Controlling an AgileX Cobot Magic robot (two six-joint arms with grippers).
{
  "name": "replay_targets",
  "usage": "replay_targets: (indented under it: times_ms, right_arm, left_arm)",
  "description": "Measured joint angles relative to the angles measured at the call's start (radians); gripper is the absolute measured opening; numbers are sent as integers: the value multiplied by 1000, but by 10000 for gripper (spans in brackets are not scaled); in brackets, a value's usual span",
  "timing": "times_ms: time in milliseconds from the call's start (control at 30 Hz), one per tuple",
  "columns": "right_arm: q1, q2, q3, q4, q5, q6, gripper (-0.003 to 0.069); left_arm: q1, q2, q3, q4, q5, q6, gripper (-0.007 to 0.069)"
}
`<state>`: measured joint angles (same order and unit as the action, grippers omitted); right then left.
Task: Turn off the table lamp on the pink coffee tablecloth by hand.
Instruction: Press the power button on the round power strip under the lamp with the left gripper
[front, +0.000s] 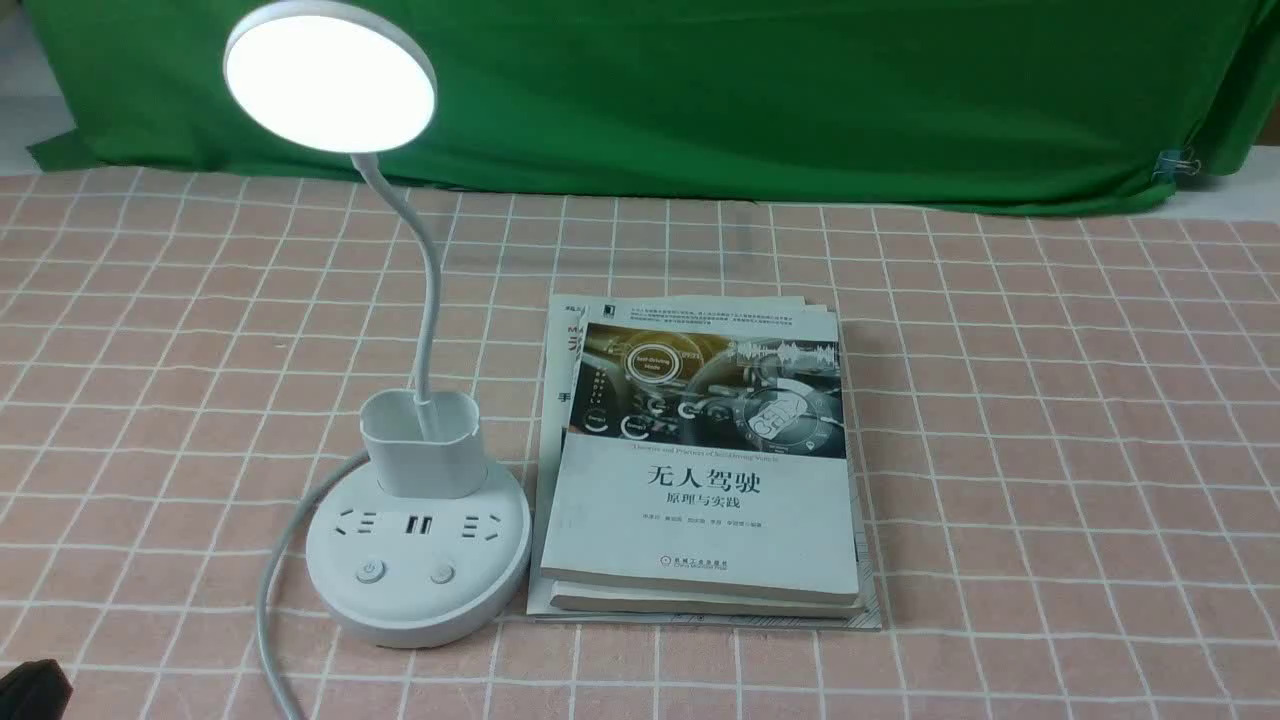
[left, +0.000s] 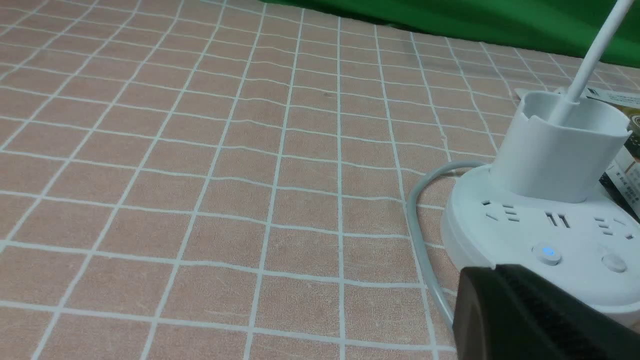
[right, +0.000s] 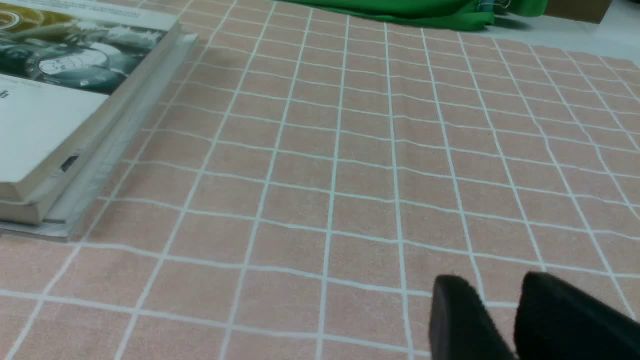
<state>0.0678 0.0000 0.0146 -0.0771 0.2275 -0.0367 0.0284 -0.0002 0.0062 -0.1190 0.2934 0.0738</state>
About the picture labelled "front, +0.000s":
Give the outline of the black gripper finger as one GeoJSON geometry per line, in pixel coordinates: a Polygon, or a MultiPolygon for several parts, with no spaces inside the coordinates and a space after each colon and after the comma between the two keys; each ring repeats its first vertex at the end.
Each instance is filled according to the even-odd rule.
{"type": "Polygon", "coordinates": [[[54,659],[27,661],[1,679],[1,720],[58,720],[73,687],[54,659]]]}

